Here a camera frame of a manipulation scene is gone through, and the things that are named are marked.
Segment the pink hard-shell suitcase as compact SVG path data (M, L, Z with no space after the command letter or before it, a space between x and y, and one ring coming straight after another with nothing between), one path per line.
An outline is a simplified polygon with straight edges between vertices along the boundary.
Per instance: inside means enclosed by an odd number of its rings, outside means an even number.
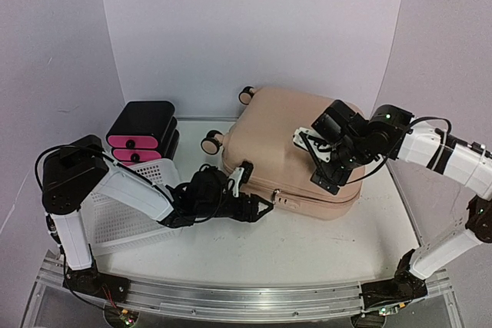
M297 129L307 130L333 103L332 98L278 87L245 87L239 94L245 109L228 133L212 130L201 141L210 155L221 154L231 174L248 161L254 169L242 191L268 199L275 207L322 220L344 216L361 195L365 173L359 167L350 183L331 194L312 182L316 166L310 154L294 144Z

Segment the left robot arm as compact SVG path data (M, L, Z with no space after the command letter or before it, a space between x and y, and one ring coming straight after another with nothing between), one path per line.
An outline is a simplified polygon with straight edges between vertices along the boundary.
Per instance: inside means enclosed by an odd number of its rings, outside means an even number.
M162 227L178 229L227 218L256 223L274 209L257 194L246 194L253 164L245 161L231 174L204 164L189 182L180 182L173 161L158 161L158 176L145 176L107 153L99 137L85 136L50 147L36 158L34 175L42 192L48 226L74 270L74 283L88 295L103 288L96 273L81 209L88 202L119 204Z

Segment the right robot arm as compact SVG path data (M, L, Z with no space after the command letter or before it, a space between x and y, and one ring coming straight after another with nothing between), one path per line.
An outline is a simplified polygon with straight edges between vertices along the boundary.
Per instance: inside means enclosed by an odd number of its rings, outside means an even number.
M388 165L418 230L418 248L402 256L391 278L362 284L367 312L385 315L425 297L429 277L491 241L491 151L451 130L446 118L390 104L363 118L336 100L294 135L314 162L312 182L331 194L356 184L357 169Z

